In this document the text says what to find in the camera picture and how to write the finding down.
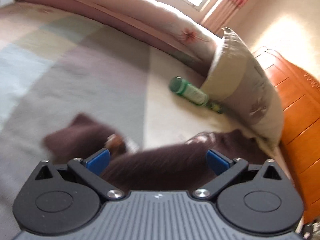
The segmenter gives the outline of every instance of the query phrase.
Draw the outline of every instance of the metal screw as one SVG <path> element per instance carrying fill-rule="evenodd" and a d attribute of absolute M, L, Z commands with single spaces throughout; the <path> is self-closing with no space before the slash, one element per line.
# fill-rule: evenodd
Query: metal screw
<path fill-rule="evenodd" d="M 120 198 L 120 197 L 122 197 L 122 192 L 117 189 L 112 189 L 112 190 L 108 191 L 107 196 L 109 198 Z"/>
<path fill-rule="evenodd" d="M 210 195 L 210 191 L 205 188 L 199 188 L 194 192 L 196 197 L 204 198 Z"/>

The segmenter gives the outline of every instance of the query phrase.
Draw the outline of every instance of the wooden cabinet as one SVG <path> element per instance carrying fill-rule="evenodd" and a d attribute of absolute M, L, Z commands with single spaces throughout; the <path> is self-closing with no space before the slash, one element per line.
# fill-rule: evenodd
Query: wooden cabinet
<path fill-rule="evenodd" d="M 305 223 L 320 215 L 320 82 L 278 52 L 254 53 L 284 111 L 280 149 L 304 203 Z"/>

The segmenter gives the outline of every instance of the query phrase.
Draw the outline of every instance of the green bottle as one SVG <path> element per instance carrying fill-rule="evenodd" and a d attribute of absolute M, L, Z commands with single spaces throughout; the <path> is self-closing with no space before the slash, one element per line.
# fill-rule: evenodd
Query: green bottle
<path fill-rule="evenodd" d="M 169 88 L 172 92 L 198 106 L 206 106 L 209 101 L 209 96 L 206 93 L 181 77 L 174 77 L 170 81 Z"/>

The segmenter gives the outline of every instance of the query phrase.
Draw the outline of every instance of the gray pillow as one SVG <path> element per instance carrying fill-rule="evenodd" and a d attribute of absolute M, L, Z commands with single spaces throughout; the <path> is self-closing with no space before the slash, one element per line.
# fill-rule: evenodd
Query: gray pillow
<path fill-rule="evenodd" d="M 278 93 L 235 32 L 224 28 L 222 41 L 201 89 L 236 113 L 274 149 L 284 123 Z"/>

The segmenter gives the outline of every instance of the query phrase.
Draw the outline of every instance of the pink striped curtain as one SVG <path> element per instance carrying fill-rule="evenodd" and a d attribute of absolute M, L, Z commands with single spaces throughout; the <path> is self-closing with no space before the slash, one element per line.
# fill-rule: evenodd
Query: pink striped curtain
<path fill-rule="evenodd" d="M 218 0 L 201 25 L 217 34 L 248 0 Z"/>

